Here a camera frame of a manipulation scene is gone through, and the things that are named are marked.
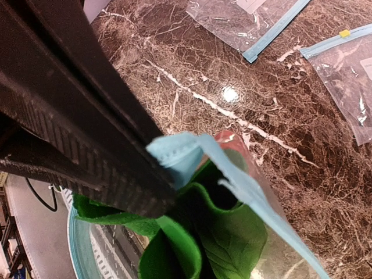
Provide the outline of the green white bok choy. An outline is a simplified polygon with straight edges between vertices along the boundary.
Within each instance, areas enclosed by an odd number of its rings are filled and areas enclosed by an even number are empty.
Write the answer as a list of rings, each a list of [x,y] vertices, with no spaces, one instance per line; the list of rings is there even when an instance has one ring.
[[[78,194],[73,206],[80,220],[123,225],[149,239],[139,260],[140,278],[249,278],[267,230],[249,206],[219,184],[222,178],[207,160],[158,219],[105,208]]]

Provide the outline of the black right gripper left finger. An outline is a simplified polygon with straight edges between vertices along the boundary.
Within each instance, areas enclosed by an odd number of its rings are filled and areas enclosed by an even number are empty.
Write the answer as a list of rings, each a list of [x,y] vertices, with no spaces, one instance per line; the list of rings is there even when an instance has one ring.
[[[174,205],[169,176],[151,163],[113,167],[22,99],[1,74],[1,170],[61,185],[105,208],[157,218]]]

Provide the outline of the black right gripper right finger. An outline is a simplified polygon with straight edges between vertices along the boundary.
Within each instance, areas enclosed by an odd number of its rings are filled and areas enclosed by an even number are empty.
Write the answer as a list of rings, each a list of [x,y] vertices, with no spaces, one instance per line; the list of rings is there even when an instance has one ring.
[[[80,1],[1,2],[1,112],[74,163],[152,163],[161,131],[108,61]]]

